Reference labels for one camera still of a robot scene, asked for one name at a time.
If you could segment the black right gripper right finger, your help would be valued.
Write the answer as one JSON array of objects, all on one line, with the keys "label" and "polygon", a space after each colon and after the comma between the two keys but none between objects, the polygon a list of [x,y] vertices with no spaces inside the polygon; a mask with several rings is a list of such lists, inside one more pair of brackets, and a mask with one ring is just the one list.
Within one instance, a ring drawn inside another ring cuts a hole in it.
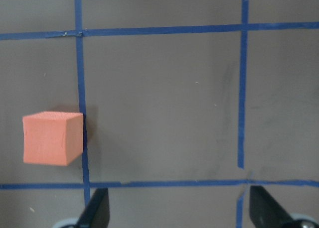
[{"label": "black right gripper right finger", "polygon": [[256,228],[282,228],[293,218],[262,186],[250,187],[249,217]]}]

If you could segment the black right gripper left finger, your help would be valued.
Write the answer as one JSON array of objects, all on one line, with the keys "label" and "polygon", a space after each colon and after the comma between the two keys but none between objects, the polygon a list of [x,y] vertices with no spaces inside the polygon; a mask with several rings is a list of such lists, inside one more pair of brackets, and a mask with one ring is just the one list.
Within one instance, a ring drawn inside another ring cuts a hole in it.
[{"label": "black right gripper left finger", "polygon": [[76,223],[77,228],[107,228],[110,221],[109,193],[107,188],[96,189]]}]

